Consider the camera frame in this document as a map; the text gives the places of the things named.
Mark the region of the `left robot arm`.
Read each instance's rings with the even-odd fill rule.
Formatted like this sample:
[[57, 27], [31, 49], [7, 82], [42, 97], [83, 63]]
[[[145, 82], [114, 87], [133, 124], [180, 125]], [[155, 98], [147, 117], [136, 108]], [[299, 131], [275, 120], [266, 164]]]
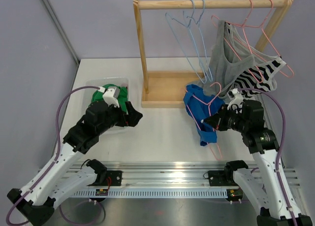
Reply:
[[7, 198], [29, 223], [34, 226], [45, 224], [54, 211], [81, 188], [110, 182], [107, 167], [96, 159], [88, 161], [78, 173], [62, 183], [58, 181], [98, 143], [104, 132], [114, 126], [135, 127], [139, 123], [142, 113], [136, 111], [130, 101], [126, 102], [126, 108], [124, 112], [104, 101], [91, 103], [63, 142], [58, 143], [56, 156], [27, 185], [9, 191]]

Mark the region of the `grey tank top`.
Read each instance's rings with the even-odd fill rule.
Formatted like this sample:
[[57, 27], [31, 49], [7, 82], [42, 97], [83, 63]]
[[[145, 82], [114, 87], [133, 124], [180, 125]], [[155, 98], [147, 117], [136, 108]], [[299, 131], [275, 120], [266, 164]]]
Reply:
[[232, 51], [229, 30], [230, 26], [226, 21], [218, 22], [217, 39], [209, 63], [214, 80], [203, 85], [205, 95], [219, 94], [220, 98], [225, 99], [226, 93], [233, 88], [238, 76], [253, 67], [253, 55], [242, 59]]

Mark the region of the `green tank top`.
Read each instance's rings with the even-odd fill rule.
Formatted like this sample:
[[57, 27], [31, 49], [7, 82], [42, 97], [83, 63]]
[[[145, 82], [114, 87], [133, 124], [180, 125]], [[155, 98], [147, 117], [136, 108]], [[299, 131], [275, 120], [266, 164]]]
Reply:
[[[127, 112], [127, 108], [126, 108], [125, 102], [128, 101], [128, 90], [127, 90], [127, 87], [120, 87], [120, 86], [117, 86], [115, 84], [106, 84], [103, 87], [105, 89], [108, 89], [109, 87], [116, 87], [116, 88], [118, 88], [120, 90], [119, 94], [118, 94], [118, 97], [117, 97], [117, 100], [118, 100], [118, 102], [120, 104], [121, 109], [126, 113]], [[92, 95], [91, 102], [103, 100], [102, 95], [103, 95], [103, 93], [101, 93], [99, 91], [94, 92], [94, 94]]]

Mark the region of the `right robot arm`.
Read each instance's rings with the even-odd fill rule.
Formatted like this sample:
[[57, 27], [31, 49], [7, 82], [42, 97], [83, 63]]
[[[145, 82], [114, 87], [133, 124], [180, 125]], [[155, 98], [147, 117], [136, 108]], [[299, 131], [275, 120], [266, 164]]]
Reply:
[[263, 184], [252, 176], [244, 161], [227, 162], [223, 178], [237, 184], [256, 211], [259, 226], [311, 226], [312, 219], [303, 215], [291, 193], [278, 157], [280, 147], [274, 132], [264, 126], [264, 109], [259, 101], [245, 100], [240, 108], [224, 104], [204, 120], [216, 130], [232, 129], [242, 136], [252, 155]]

